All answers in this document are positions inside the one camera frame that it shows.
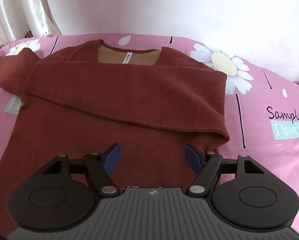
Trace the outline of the rust red knit sweater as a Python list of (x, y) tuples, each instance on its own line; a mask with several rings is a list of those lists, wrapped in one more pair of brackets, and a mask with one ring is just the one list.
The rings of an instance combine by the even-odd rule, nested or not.
[(30, 49), (0, 57), (0, 88), (22, 107), (0, 161), (0, 234), (13, 222), (8, 195), (59, 154), (81, 158), (121, 146), (112, 174), (119, 188), (188, 187), (194, 178), (186, 144), (216, 151), (229, 141), (224, 118), (227, 77), (164, 47), (156, 62), (134, 51), (128, 64), (102, 62), (102, 40), (40, 59)]

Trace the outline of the cream floral curtain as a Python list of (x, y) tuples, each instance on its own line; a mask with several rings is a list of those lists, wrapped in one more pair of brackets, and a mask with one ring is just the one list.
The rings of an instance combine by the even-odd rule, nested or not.
[(22, 38), (60, 34), (47, 0), (0, 0), (0, 49)]

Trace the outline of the pink daisy print bedsheet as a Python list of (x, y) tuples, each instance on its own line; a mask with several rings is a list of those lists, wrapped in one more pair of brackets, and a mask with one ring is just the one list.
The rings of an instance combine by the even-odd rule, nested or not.
[[(156, 62), (159, 52), (171, 48), (226, 75), (224, 118), (229, 141), (216, 151), (226, 159), (246, 154), (291, 187), (299, 197), (299, 82), (248, 63), (224, 49), (214, 49), (187, 38), (118, 34), (47, 37), (4, 46), (0, 57), (23, 49), (43, 59), (61, 49), (102, 40), (102, 62), (128, 64), (134, 51), (149, 51), (144, 64)], [(0, 161), (22, 107), (20, 98), (0, 88)], [(299, 211), (293, 228), (299, 233)]]

